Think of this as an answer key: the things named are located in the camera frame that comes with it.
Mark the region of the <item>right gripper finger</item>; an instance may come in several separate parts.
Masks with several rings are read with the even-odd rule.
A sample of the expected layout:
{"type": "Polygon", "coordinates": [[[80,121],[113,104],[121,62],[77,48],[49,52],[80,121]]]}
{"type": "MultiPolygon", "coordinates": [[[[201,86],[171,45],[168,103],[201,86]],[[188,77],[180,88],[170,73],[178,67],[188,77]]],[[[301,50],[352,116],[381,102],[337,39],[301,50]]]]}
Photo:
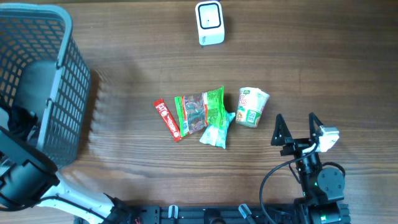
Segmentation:
{"type": "Polygon", "coordinates": [[[317,129],[315,128],[315,126],[322,126],[323,123],[318,119],[318,117],[315,115],[314,112],[311,112],[309,115],[309,130],[310,130],[310,137],[311,140],[317,140],[318,136],[317,136],[317,129]]]}
{"type": "Polygon", "coordinates": [[[271,139],[272,146],[284,146],[292,143],[292,135],[281,114],[276,116],[274,133],[271,139]]]}

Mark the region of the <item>cup noodles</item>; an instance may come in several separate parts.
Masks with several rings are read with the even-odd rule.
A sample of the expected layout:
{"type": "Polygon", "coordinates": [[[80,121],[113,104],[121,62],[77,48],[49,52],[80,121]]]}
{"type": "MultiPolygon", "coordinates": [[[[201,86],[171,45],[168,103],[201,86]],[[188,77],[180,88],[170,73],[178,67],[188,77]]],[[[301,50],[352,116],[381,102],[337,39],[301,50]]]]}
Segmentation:
{"type": "Polygon", "coordinates": [[[240,88],[236,122],[243,126],[256,128],[269,98],[270,95],[260,88],[240,88]]]}

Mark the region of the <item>teal snack packet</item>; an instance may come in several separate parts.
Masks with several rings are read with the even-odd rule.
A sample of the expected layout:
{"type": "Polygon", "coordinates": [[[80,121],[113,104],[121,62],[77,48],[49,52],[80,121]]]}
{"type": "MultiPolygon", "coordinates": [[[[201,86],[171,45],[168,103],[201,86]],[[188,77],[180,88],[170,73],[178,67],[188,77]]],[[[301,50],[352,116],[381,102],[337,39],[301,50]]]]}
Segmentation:
{"type": "Polygon", "coordinates": [[[228,134],[228,128],[235,118],[236,113],[226,113],[226,117],[223,121],[225,127],[217,128],[214,125],[209,125],[202,137],[200,138],[200,142],[203,144],[209,144],[216,147],[222,147],[226,149],[226,137],[228,134]]]}

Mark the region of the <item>green gummy candy bag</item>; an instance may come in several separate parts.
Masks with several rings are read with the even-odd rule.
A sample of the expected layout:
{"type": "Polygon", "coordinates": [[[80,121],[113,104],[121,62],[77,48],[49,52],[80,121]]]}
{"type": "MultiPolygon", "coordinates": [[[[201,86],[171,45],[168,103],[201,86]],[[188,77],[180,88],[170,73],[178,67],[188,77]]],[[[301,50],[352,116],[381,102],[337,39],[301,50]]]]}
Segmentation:
{"type": "Polygon", "coordinates": [[[209,125],[226,127],[224,86],[196,95],[176,96],[174,100],[182,137],[209,125]]]}

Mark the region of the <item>red chocolate wafer bar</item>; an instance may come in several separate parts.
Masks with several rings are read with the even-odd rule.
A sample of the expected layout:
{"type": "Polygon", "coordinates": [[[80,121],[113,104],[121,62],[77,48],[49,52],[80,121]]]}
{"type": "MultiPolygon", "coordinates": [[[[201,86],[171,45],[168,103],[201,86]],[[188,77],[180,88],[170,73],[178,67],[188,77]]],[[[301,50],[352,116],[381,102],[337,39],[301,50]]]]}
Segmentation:
{"type": "Polygon", "coordinates": [[[180,133],[180,129],[177,126],[174,117],[172,116],[170,110],[165,104],[164,100],[161,98],[154,102],[154,107],[157,112],[160,114],[162,119],[164,120],[165,125],[168,127],[169,131],[172,134],[172,137],[175,142],[179,142],[182,139],[182,135],[180,133]]]}

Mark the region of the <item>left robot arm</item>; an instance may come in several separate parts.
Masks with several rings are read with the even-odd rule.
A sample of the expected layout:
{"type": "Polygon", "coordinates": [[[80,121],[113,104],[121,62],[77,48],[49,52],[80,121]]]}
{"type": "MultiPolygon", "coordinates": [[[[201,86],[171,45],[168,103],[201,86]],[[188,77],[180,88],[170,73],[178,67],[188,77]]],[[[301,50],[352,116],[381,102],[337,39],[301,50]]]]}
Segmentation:
{"type": "Polygon", "coordinates": [[[53,207],[88,223],[132,223],[134,212],[120,199],[84,189],[64,179],[45,154],[25,141],[35,114],[1,102],[1,211],[53,207]]]}

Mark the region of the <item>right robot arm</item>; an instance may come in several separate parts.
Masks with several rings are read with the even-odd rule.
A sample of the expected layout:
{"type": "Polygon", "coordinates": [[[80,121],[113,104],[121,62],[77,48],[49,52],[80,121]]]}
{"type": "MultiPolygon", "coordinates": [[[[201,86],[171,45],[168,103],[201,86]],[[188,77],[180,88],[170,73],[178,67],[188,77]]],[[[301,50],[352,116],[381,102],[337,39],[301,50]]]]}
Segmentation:
{"type": "Polygon", "coordinates": [[[338,128],[325,126],[314,113],[308,116],[310,136],[294,139],[281,114],[276,116],[271,144],[281,146],[281,156],[293,156],[295,178],[303,197],[294,200],[296,223],[341,223],[338,202],[344,199],[345,170],[334,162],[320,160],[340,138],[338,128]]]}

